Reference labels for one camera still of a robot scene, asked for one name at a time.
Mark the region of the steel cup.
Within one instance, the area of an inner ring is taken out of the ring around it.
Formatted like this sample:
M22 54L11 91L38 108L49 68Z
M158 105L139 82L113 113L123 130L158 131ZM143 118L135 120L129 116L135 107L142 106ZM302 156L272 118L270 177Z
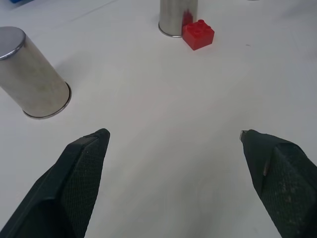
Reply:
M50 118L70 102L70 86L27 34L0 27L0 88L34 119Z
M198 0L160 0L159 30L173 38L183 35L183 27L197 20Z

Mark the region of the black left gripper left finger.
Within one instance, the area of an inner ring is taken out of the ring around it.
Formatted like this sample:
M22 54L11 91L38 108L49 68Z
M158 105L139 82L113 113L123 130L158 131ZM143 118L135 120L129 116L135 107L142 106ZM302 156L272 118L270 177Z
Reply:
M105 129L68 144L0 231L0 238L84 238L110 139Z

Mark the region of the red toy building brick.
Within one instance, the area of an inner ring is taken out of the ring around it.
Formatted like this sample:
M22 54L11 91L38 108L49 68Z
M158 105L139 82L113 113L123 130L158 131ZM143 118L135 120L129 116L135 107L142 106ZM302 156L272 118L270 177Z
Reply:
M214 30L199 19L196 22L187 24L182 28L182 38L192 50L197 50L211 45L214 38Z

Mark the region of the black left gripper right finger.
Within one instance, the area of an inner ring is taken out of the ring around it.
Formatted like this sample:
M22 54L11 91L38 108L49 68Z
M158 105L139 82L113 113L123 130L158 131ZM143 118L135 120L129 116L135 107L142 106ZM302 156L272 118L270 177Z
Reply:
M282 238L317 238L317 166L295 143L243 130L252 183Z

